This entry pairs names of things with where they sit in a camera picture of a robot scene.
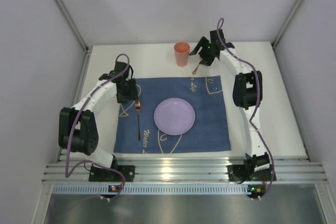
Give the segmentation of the gold spoon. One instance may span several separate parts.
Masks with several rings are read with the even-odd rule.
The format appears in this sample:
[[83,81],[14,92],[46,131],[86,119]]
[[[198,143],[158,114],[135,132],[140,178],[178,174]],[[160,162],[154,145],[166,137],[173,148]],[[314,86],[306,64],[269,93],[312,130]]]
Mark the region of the gold spoon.
[[202,64],[202,62],[200,61],[200,62],[197,64],[196,68],[192,71],[192,75],[196,75],[196,73],[197,73],[197,71],[198,71],[198,69],[199,69],[199,67],[200,67],[201,64]]

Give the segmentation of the pink plastic cup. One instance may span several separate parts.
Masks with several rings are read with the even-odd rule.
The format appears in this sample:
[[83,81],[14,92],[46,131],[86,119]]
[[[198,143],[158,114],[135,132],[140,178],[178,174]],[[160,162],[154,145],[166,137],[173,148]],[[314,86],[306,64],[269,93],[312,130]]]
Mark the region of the pink plastic cup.
[[174,45],[175,60],[179,67],[187,65],[189,53],[190,45],[187,42],[180,41]]

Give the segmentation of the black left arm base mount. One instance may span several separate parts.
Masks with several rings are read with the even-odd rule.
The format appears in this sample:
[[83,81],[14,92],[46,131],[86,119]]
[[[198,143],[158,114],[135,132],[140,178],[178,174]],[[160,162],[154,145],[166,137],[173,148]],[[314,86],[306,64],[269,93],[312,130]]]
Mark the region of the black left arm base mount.
[[[124,177],[126,182],[133,182],[135,176],[135,166],[119,165],[117,168]],[[89,175],[90,182],[122,182],[122,177],[116,172],[103,168],[92,166]]]

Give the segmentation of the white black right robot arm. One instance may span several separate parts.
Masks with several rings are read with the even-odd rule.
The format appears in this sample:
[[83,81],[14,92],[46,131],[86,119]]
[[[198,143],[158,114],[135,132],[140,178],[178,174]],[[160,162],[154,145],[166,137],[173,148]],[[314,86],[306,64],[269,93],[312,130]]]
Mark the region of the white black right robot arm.
[[249,173],[269,169],[269,150],[261,135],[259,119],[259,107],[263,99],[262,74],[236,56],[234,45],[225,41],[221,29],[209,33],[210,39],[201,37],[189,55],[198,54],[201,58],[199,64],[208,67],[218,59],[233,75],[233,102],[242,114],[247,140],[245,169]]

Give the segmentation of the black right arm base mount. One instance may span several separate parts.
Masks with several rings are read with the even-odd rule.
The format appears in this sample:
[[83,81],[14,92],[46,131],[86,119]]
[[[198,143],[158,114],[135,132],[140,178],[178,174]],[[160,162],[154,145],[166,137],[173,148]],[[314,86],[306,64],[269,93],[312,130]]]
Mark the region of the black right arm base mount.
[[271,179],[276,179],[273,165],[270,162],[269,155],[249,156],[243,160],[243,164],[227,166],[228,176],[230,182],[242,184],[243,182],[270,182]]

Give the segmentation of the copper fork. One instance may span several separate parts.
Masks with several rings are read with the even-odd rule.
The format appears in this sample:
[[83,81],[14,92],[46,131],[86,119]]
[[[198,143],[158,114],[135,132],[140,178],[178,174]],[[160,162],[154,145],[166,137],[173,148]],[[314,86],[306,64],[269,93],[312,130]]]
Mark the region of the copper fork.
[[138,140],[141,140],[141,132],[140,132],[140,111],[141,111],[141,103],[140,100],[135,100],[135,110],[137,112],[137,124],[138,124]]

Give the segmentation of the blue denim placemat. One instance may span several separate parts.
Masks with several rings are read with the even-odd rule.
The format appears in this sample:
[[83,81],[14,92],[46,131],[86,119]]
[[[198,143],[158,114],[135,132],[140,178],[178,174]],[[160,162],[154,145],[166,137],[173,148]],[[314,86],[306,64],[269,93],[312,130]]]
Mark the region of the blue denim placemat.
[[114,152],[180,154],[230,151],[220,76],[137,79],[141,111],[120,106]]

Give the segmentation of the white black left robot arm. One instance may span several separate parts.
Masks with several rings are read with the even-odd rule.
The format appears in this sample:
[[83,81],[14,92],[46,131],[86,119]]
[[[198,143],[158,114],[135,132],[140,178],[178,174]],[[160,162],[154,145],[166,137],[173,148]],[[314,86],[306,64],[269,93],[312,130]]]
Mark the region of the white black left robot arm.
[[127,62],[116,61],[114,69],[102,74],[94,88],[77,104],[64,107],[59,113],[58,145],[67,151],[66,175],[70,168],[70,153],[80,153],[84,160],[80,164],[115,169],[115,156],[99,144],[96,116],[106,104],[116,98],[122,105],[139,99],[138,87],[133,77],[133,68]]

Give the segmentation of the purple plastic plate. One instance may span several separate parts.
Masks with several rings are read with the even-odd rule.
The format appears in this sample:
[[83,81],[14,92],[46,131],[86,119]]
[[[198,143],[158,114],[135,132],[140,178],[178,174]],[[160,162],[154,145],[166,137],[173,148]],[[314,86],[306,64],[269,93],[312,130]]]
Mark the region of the purple plastic plate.
[[193,127],[195,118],[193,107],[180,98],[166,99],[154,111],[156,127],[167,135],[185,134]]

